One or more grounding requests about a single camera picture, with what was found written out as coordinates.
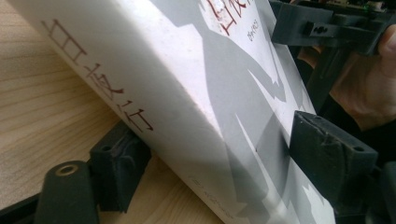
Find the black plastic mount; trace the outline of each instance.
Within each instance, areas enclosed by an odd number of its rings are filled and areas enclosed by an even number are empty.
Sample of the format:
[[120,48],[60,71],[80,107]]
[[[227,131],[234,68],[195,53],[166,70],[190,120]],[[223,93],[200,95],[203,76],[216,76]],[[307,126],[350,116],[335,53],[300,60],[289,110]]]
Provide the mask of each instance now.
[[0,223],[99,223],[102,211],[126,212],[150,159],[122,121],[91,150],[91,159],[50,169],[40,194],[0,211]]
[[337,223],[396,223],[396,161],[379,169],[375,150],[300,111],[294,115],[290,155],[332,205]]
[[350,52],[373,55],[381,35],[396,23],[395,13],[338,7],[301,1],[299,5],[273,0],[276,27],[272,41],[288,46],[323,46],[317,66],[306,85],[321,114],[332,84],[341,74]]

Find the screw hole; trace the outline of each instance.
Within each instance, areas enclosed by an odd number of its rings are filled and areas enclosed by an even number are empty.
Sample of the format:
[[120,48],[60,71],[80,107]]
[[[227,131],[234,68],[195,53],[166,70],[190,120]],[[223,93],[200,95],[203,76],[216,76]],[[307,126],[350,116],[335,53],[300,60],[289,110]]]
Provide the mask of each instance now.
[[57,176],[65,176],[65,175],[71,175],[71,174],[73,174],[75,171],[77,171],[78,170],[78,166],[77,165],[75,165],[75,164],[68,164],[68,165],[65,165],[65,166],[63,166],[63,167],[61,167],[61,168],[59,168],[57,171],[56,171],[56,175]]

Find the wooden table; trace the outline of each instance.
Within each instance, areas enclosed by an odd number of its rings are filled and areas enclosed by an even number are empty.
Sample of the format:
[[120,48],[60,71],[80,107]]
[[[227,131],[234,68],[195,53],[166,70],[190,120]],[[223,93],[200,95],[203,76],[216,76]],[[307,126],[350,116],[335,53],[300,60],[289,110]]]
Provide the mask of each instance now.
[[[89,150],[119,118],[0,0],[0,210],[38,193],[45,173]],[[221,223],[157,157],[127,214],[101,223]]]

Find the human hand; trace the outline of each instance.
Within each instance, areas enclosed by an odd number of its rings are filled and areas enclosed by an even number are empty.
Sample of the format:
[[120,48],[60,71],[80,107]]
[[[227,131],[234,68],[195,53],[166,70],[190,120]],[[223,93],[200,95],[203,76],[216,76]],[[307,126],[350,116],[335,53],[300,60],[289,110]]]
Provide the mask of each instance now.
[[383,34],[378,52],[352,53],[330,93],[362,131],[396,119],[396,25]]

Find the light wood grain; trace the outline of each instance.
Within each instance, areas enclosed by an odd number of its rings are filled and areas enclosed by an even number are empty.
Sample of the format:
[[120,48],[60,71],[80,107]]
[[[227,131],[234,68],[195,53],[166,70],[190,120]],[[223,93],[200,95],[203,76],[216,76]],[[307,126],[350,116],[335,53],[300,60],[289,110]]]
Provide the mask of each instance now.
[[[119,118],[0,0],[0,209],[38,193],[45,173],[89,150]],[[157,157],[127,214],[101,223],[221,223]]]

